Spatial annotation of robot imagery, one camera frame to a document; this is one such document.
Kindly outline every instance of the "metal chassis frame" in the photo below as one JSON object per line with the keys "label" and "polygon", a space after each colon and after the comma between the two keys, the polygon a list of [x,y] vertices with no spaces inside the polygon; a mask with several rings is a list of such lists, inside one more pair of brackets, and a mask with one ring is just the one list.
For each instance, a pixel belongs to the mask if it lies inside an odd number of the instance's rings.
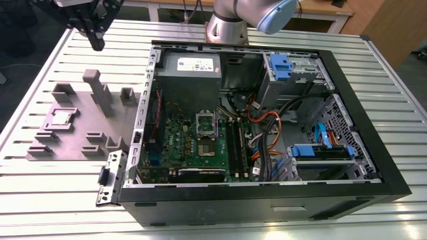
{"label": "metal chassis frame", "polygon": [[[153,68],[158,62],[158,53],[166,50],[192,51],[192,52],[234,52],[234,53],[270,53],[288,51],[290,53],[308,52],[317,54],[322,61],[326,72],[332,78],[337,94],[341,98],[342,104],[350,113],[353,122],[353,129],[358,132],[364,146],[369,151],[369,156],[374,161],[376,170],[380,172],[382,183],[376,184],[321,184],[321,185],[262,185],[250,187],[152,187],[137,188],[130,187],[129,176],[136,171],[136,159],[140,157],[141,144],[133,143],[129,150],[129,157],[125,166],[124,183],[120,191],[120,203],[152,203],[157,201],[206,201],[206,200],[242,200],[258,198],[309,198],[309,197],[338,197],[338,196],[384,196],[384,202],[390,202],[410,194],[408,185],[401,177],[397,167],[393,163],[390,155],[385,149],[380,136],[374,130],[368,115],[357,100],[356,94],[346,81],[344,73],[338,67],[332,53],[326,50],[306,50],[282,47],[261,47],[261,46],[236,46],[226,44],[209,43],[186,43],[186,42],[168,42],[152,41],[153,48],[149,53],[146,65],[146,82],[145,91],[140,98],[138,105],[141,110],[137,113],[134,120],[134,132],[144,131],[144,121],[148,103],[149,88],[153,81]],[[353,209],[357,210],[366,205],[377,202],[373,198],[369,204],[362,204]]]}

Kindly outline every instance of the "aluminum table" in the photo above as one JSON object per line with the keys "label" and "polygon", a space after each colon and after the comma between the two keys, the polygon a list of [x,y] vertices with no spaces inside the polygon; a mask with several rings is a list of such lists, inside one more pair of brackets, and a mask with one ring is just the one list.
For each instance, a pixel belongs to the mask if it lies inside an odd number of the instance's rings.
{"label": "aluminum table", "polygon": [[427,114],[369,41],[354,35],[249,29],[250,45],[330,50],[412,195],[337,219],[142,228],[121,207],[96,208],[104,161],[28,161],[26,149],[49,111],[56,83],[89,91],[98,69],[109,91],[140,92],[150,41],[202,42],[201,25],[116,20],[105,48],[66,30],[0,135],[0,238],[65,239],[425,239]]}

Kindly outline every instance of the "blue drive bracket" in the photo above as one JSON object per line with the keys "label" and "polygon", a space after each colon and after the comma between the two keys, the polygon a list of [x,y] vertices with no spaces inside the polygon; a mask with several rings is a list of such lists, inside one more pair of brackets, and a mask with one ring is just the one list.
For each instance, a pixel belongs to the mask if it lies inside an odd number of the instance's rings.
{"label": "blue drive bracket", "polygon": [[309,145],[296,145],[290,147],[292,157],[296,158],[314,156],[313,147]]}
{"label": "blue drive bracket", "polygon": [[353,158],[356,155],[356,152],[352,146],[346,146],[346,152],[348,152],[349,158]]}
{"label": "blue drive bracket", "polygon": [[322,144],[325,145],[325,147],[328,149],[330,149],[332,145],[330,145],[329,139],[328,139],[326,127],[321,122],[316,123],[314,129],[313,129],[313,141],[314,141],[314,143],[318,142],[318,133],[321,133]]}
{"label": "blue drive bracket", "polygon": [[288,81],[292,75],[292,63],[284,54],[269,54],[269,63],[276,81]]}

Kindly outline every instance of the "wire bundle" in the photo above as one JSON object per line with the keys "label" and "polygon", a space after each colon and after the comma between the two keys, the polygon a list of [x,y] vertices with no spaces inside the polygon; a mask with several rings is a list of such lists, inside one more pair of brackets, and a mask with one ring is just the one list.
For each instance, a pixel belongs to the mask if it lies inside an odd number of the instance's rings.
{"label": "wire bundle", "polygon": [[194,15],[194,12],[196,12],[196,10],[197,10],[198,5],[200,5],[202,23],[205,23],[205,12],[202,11],[201,0],[196,0],[196,1],[194,1],[193,11],[192,11],[189,17],[186,17],[186,16],[188,16],[188,14],[186,14],[186,3],[185,3],[185,0],[182,0],[182,6],[184,6],[184,21],[181,22],[181,24],[188,24],[188,23],[189,23],[189,20],[192,19],[193,15]]}

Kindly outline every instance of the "black cable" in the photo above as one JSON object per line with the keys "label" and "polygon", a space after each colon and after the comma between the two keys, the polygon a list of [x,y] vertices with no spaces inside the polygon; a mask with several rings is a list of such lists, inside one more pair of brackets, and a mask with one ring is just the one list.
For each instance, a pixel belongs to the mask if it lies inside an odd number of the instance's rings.
{"label": "black cable", "polygon": [[198,1],[194,1],[194,7],[193,7],[193,10],[192,10],[192,13],[190,13],[190,15],[189,15],[189,17],[188,17],[188,20],[184,21],[185,24],[189,23],[189,20],[192,19],[193,15],[194,15],[194,12],[196,12],[196,10],[197,10],[197,7],[198,7]]}
{"label": "black cable", "polygon": [[186,3],[185,3],[185,0],[181,0],[181,4],[184,5],[184,14],[186,14]]}
{"label": "black cable", "polygon": [[242,115],[246,111],[238,111],[236,105],[234,105],[234,102],[233,102],[233,98],[232,98],[232,94],[236,94],[236,93],[252,93],[253,92],[253,89],[249,89],[249,88],[242,88],[242,87],[233,87],[228,90],[226,94],[225,94],[225,97],[226,97],[226,102],[228,102],[228,105],[230,107],[230,109],[233,110],[233,112],[237,114],[237,115]]}
{"label": "black cable", "polygon": [[300,2],[300,0],[296,0],[296,1],[297,1],[297,5],[298,5],[297,18],[301,18],[301,17],[302,17],[302,7],[301,7],[301,2]]}
{"label": "black cable", "polygon": [[200,11],[201,11],[201,19],[202,19],[202,24],[205,24],[205,12],[202,11],[202,4],[201,4],[201,0],[197,0],[200,3]]}
{"label": "black cable", "polygon": [[[293,98],[292,100],[289,100],[282,107],[280,108],[277,114],[281,117],[282,114],[293,107],[294,104],[297,104],[300,101],[302,101],[304,99],[308,98],[326,98],[330,94],[328,92],[325,93],[313,93],[313,94],[306,94],[306,95],[301,95],[296,98]],[[265,164],[265,168],[260,169],[260,172],[266,174],[265,176],[265,181],[268,182],[270,180],[270,157],[269,157],[269,153],[268,153],[268,146],[266,146],[266,135],[268,132],[270,131],[273,125],[274,125],[274,118],[270,119],[265,130],[262,131],[261,137],[260,137],[260,141],[258,141],[258,157],[260,157],[260,162]]]}

